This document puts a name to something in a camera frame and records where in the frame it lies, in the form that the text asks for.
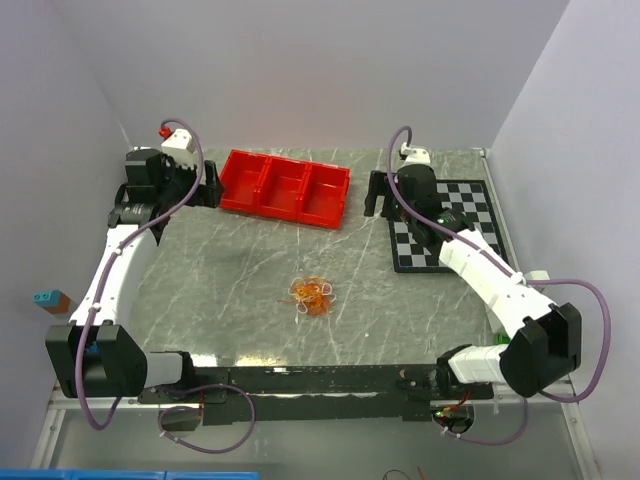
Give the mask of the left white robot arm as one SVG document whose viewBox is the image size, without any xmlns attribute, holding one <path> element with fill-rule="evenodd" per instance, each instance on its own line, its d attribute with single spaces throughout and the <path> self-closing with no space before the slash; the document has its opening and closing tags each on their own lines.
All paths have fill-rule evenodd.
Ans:
<svg viewBox="0 0 640 480">
<path fill-rule="evenodd" d="M 161 385 L 176 402 L 193 397 L 197 377 L 186 352 L 145 352 L 127 330 L 138 286 L 172 212 L 215 208 L 224 191 L 216 166 L 195 147 L 136 148 L 108 216 L 103 257 L 91 285 L 45 346 L 68 398 L 130 397 Z"/>
</svg>

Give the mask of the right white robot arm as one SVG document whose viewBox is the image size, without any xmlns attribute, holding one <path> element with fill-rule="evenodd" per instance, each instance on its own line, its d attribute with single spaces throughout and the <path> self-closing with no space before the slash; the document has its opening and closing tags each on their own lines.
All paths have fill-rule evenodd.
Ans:
<svg viewBox="0 0 640 480">
<path fill-rule="evenodd" d="M 446 205 L 433 169 L 409 164 L 387 175 L 369 176 L 364 213 L 373 214 L 384 199 L 384 217 L 400 221 L 421 248 L 456 273 L 485 303 L 509 342 L 494 346 L 463 345 L 439 360 L 436 385 L 458 398 L 473 383 L 506 384 L 529 398 L 574 371 L 581 362 L 579 311 L 557 305 L 526 283 L 489 245 L 473 218 Z"/>
</svg>

